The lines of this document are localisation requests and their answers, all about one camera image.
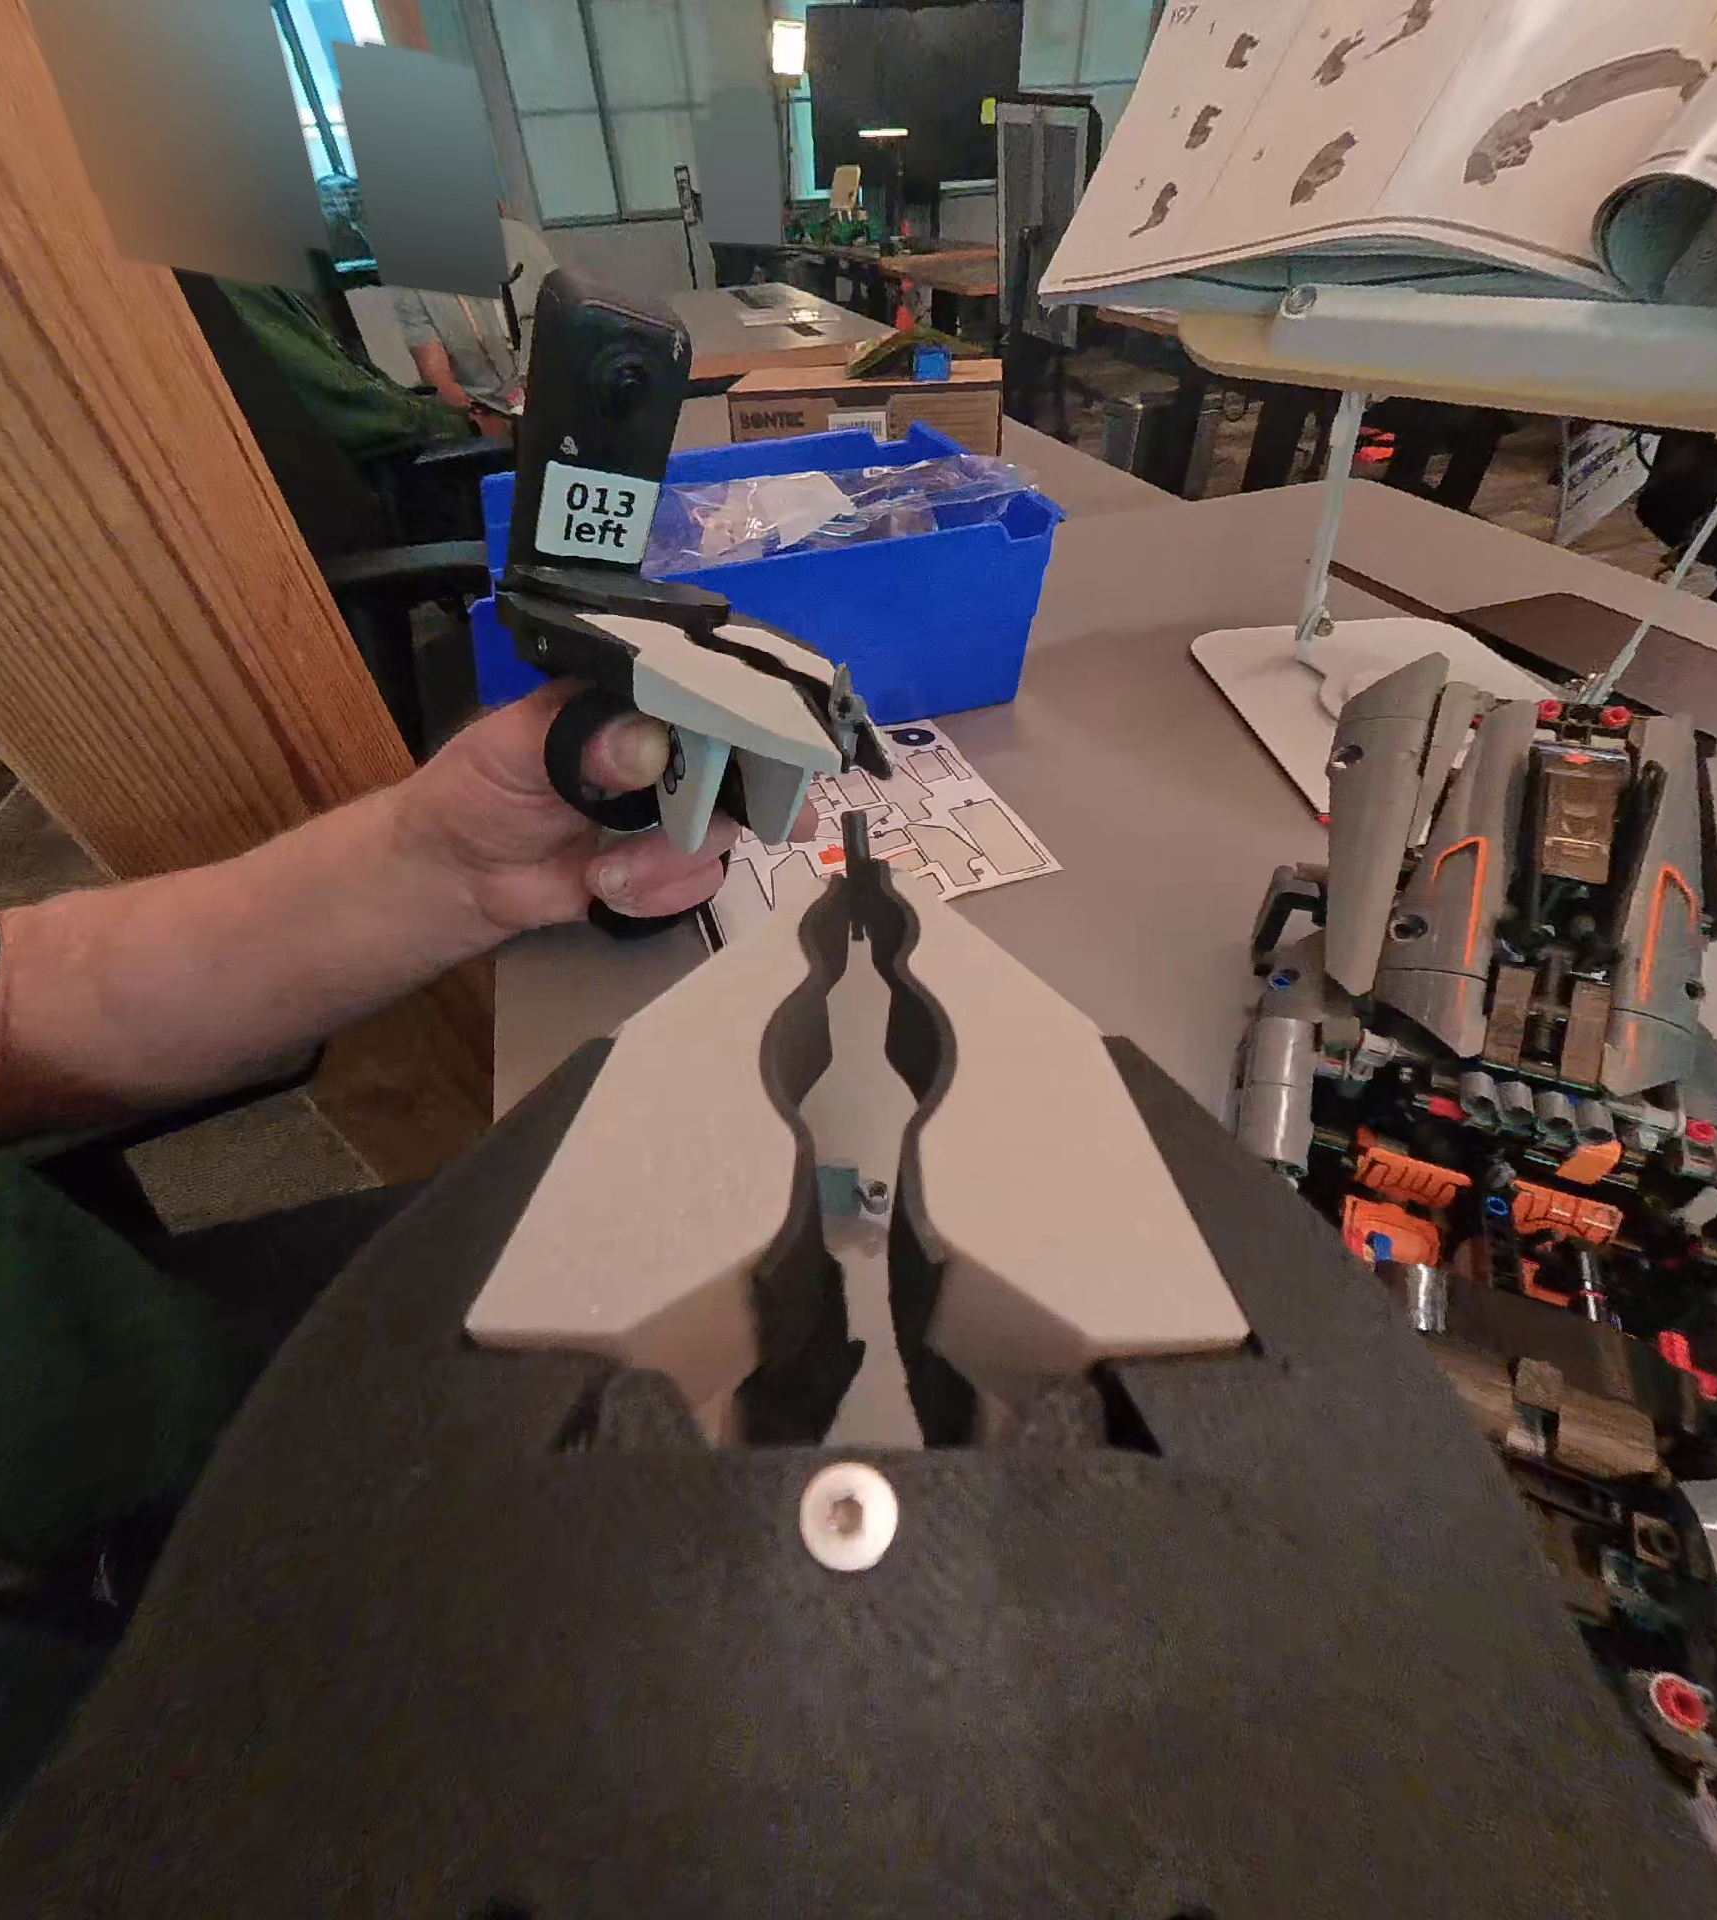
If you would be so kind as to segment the white book stand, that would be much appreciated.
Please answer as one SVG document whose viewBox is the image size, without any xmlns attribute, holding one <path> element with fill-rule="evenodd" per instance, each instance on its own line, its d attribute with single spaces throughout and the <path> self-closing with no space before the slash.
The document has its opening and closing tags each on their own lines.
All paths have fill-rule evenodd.
<svg viewBox="0 0 1717 1920">
<path fill-rule="evenodd" d="M 1717 305 L 1429 292 L 1313 281 L 1266 316 L 1181 316 L 1181 340 L 1216 372 L 1290 375 L 1340 396 L 1302 610 L 1292 624 L 1206 631 L 1193 658 L 1292 777 L 1328 808 L 1327 763 L 1352 693 L 1426 655 L 1499 699 L 1549 683 L 1442 615 L 1328 614 L 1359 424 L 1373 397 L 1642 421 L 1717 432 Z"/>
</svg>

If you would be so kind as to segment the black monitor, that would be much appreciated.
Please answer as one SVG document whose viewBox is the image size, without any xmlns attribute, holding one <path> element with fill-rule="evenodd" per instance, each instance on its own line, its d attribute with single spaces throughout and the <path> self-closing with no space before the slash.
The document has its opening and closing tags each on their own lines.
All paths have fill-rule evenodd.
<svg viewBox="0 0 1717 1920">
<path fill-rule="evenodd" d="M 804 12 L 804 78 L 815 183 L 856 163 L 929 191 L 997 174 L 997 111 L 1015 92 L 1018 2 L 815 3 Z"/>
</svg>

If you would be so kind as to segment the clear plastic bags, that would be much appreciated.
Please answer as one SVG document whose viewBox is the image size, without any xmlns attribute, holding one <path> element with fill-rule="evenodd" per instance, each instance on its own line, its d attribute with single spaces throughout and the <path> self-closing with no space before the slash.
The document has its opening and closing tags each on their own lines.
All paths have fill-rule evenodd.
<svg viewBox="0 0 1717 1920">
<path fill-rule="evenodd" d="M 1033 479 L 1027 465 L 962 451 L 907 465 L 681 481 L 660 495 L 641 572 L 665 579 L 988 523 Z"/>
</svg>

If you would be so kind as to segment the person's left hand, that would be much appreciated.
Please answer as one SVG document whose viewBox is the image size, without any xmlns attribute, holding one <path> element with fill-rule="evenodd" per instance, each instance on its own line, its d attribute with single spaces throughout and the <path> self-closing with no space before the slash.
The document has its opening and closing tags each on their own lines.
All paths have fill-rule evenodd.
<svg viewBox="0 0 1717 1920">
<path fill-rule="evenodd" d="M 582 921 L 591 905 L 625 920 L 689 911 L 721 889 L 741 838 L 718 810 L 701 850 L 681 851 L 660 826 L 598 827 L 558 795 L 545 745 L 579 693 L 555 680 L 486 712 L 400 788 L 406 840 L 456 885 L 463 923 L 488 948 Z"/>
</svg>

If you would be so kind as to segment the blue plastic bin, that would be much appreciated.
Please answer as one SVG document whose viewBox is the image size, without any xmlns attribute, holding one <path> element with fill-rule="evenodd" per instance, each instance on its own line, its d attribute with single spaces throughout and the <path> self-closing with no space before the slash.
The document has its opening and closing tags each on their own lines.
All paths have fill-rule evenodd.
<svg viewBox="0 0 1717 1920">
<path fill-rule="evenodd" d="M 912 424 L 905 437 L 868 432 L 750 443 L 715 443 L 670 453 L 667 487 L 750 481 L 792 472 L 879 467 L 892 481 L 929 461 L 965 457 L 952 436 Z M 1028 483 L 984 499 L 931 502 L 929 530 L 886 537 L 795 543 L 722 568 L 660 566 L 730 602 L 832 662 L 844 662 L 881 723 L 992 708 L 1015 698 L 1062 509 Z M 475 691 L 499 708 L 533 690 L 488 592 L 466 608 Z"/>
</svg>

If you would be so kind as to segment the person's left forearm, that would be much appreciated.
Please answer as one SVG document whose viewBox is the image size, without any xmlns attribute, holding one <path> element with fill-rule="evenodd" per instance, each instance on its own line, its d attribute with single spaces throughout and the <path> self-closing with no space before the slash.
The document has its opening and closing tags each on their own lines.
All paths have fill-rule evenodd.
<svg viewBox="0 0 1717 1920">
<path fill-rule="evenodd" d="M 488 946 L 456 751 L 212 866 L 0 913 L 0 1140 L 227 1092 Z"/>
</svg>

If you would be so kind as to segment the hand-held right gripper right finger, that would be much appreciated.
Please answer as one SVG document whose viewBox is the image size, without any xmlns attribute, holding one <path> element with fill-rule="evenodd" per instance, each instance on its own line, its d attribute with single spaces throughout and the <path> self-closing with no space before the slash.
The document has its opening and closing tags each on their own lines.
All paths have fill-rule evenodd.
<svg viewBox="0 0 1717 1920">
<path fill-rule="evenodd" d="M 889 1227 L 897 1352 L 929 1447 L 1097 1366 L 1227 1356 L 1251 1324 L 1107 1035 L 952 905 L 866 882 L 910 1093 Z"/>
</svg>

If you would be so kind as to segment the printed cardboard box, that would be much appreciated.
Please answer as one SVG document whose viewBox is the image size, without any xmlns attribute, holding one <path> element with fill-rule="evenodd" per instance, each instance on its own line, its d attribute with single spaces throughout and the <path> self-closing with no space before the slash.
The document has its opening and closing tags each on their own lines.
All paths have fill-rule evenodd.
<svg viewBox="0 0 1717 1920">
<path fill-rule="evenodd" d="M 954 360 L 944 377 L 856 377 L 844 367 L 759 367 L 727 390 L 733 443 L 866 430 L 883 441 L 912 426 L 943 434 L 967 453 L 999 455 L 1004 440 L 1004 379 L 988 357 Z"/>
</svg>

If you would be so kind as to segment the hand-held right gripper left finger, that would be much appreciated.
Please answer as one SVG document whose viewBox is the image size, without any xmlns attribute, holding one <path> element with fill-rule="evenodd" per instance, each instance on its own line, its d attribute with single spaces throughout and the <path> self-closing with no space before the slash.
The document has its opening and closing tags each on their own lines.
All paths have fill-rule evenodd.
<svg viewBox="0 0 1717 1920">
<path fill-rule="evenodd" d="M 865 1343 L 802 1103 L 847 942 L 821 883 L 615 1029 L 466 1312 L 473 1343 L 658 1372 L 753 1443 L 825 1440 Z"/>
</svg>

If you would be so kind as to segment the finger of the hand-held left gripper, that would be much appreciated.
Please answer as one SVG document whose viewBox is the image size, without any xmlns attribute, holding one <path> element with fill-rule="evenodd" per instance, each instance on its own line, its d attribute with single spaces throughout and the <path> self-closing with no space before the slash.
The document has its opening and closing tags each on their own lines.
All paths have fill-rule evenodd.
<svg viewBox="0 0 1717 1920">
<path fill-rule="evenodd" d="M 724 621 L 713 647 L 790 683 L 825 723 L 861 723 L 863 698 L 842 662 L 757 621 Z"/>
<path fill-rule="evenodd" d="M 789 836 L 813 779 L 841 772 L 827 723 L 792 683 L 684 631 L 632 631 L 632 699 L 670 729 L 658 806 L 677 846 L 707 838 L 733 761 L 763 844 Z"/>
</svg>

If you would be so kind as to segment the lego sticker sheet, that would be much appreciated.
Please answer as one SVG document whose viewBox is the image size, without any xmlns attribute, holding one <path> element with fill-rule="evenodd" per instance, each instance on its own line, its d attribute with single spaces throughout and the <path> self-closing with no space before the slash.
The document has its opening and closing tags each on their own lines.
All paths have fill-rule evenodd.
<svg viewBox="0 0 1717 1920">
<path fill-rule="evenodd" d="M 941 723 L 898 723 L 885 743 L 886 777 L 854 768 L 810 784 L 810 836 L 799 827 L 770 844 L 741 836 L 708 905 L 718 942 L 774 910 L 809 904 L 818 885 L 841 878 L 849 812 L 865 818 L 871 858 L 921 900 L 959 900 L 1062 870 Z"/>
</svg>

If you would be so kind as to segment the lego instruction booklet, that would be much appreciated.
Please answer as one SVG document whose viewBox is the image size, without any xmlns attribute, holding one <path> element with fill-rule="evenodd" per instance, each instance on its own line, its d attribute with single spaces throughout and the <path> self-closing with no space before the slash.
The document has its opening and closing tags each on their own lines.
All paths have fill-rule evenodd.
<svg viewBox="0 0 1717 1920">
<path fill-rule="evenodd" d="M 1717 309 L 1717 2 L 1168 3 L 1050 303 Z"/>
</svg>

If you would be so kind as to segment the wooden post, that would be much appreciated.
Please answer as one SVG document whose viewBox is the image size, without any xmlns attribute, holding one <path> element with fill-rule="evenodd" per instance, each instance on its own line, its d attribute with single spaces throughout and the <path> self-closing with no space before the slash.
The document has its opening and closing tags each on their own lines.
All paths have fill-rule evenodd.
<svg viewBox="0 0 1717 1920">
<path fill-rule="evenodd" d="M 117 878 L 412 760 L 172 273 L 109 235 L 0 3 L 0 758 Z"/>
</svg>

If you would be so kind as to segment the grey and orange lego model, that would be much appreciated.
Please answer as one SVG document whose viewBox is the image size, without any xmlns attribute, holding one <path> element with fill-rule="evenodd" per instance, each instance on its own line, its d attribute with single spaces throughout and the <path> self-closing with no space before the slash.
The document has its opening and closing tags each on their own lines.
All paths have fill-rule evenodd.
<svg viewBox="0 0 1717 1920">
<path fill-rule="evenodd" d="M 1717 1815 L 1717 743 L 1426 653 L 1327 756 L 1232 1121 L 1403 1298 Z"/>
</svg>

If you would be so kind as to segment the white printed sign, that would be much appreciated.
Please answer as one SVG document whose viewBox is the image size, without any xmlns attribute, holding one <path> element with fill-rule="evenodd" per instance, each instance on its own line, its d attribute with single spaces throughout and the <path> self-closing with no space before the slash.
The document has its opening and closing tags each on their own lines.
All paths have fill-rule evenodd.
<svg viewBox="0 0 1717 1920">
<path fill-rule="evenodd" d="M 1551 537 L 1569 548 L 1627 506 L 1648 477 L 1656 436 L 1613 421 L 1560 419 Z"/>
</svg>

